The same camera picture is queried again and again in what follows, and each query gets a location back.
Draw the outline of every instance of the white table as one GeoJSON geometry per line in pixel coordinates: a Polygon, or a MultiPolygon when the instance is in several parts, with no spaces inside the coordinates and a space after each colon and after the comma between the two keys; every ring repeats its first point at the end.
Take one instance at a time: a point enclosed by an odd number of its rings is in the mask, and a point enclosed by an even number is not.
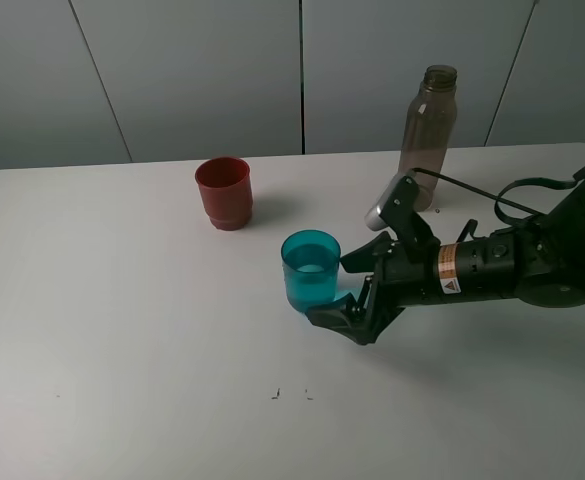
{"type": "MultiPolygon", "coordinates": [[[[398,154],[249,162],[255,218],[232,233],[201,208],[199,162],[0,172],[0,480],[585,478],[585,306],[410,308],[368,347],[312,327],[280,245],[373,238],[398,154]]],[[[583,165],[583,144],[457,149],[444,173],[497,192],[583,165]]],[[[444,242],[500,226],[489,200],[437,192],[444,242]]]]}

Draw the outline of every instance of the warning label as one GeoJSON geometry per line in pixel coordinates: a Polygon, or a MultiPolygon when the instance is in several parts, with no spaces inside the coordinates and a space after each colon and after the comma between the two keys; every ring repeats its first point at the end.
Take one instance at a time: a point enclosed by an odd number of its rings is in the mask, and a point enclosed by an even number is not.
{"type": "Polygon", "coordinates": [[[439,250],[439,281],[445,294],[461,293],[456,276],[456,248],[458,243],[443,245],[439,250]]]}

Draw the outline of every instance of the red plastic cup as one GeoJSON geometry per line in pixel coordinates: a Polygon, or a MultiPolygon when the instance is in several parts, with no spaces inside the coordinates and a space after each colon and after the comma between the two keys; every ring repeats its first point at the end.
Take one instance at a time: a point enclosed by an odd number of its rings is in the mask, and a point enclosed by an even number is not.
{"type": "Polygon", "coordinates": [[[203,208],[219,230],[238,230],[252,218],[250,166],[233,157],[213,158],[194,174],[203,208]]]}

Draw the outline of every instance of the cup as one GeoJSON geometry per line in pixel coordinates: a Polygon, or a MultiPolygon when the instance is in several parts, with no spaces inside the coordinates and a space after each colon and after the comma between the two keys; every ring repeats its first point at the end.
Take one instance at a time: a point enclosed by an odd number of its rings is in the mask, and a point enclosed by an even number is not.
{"type": "Polygon", "coordinates": [[[219,230],[238,230],[252,218],[250,166],[234,157],[213,158],[194,174],[205,213],[219,230]]]}
{"type": "Polygon", "coordinates": [[[310,307],[334,301],[341,247],[331,235],[303,230],[281,247],[288,302],[305,313],[310,307]]]}

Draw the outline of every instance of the robotic arm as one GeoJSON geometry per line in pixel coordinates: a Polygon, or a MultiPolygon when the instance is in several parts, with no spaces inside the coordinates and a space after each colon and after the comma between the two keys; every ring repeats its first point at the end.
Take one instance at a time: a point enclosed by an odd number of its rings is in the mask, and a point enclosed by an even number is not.
{"type": "Polygon", "coordinates": [[[514,182],[498,196],[423,169],[397,175],[366,216],[372,230],[389,227],[367,245],[341,258],[348,273],[369,272],[359,298],[352,294],[307,312],[310,322],[367,345],[412,305],[519,298],[541,307],[585,304],[585,168],[567,182],[530,178],[514,182]],[[457,243],[441,245],[414,211],[416,173],[434,175],[496,201],[495,213],[507,228],[474,237],[470,220],[457,243]],[[505,200],[519,186],[574,188],[548,214],[505,200]],[[530,215],[512,218],[507,204],[530,215]],[[470,235],[471,241],[465,241],[470,235]]]}

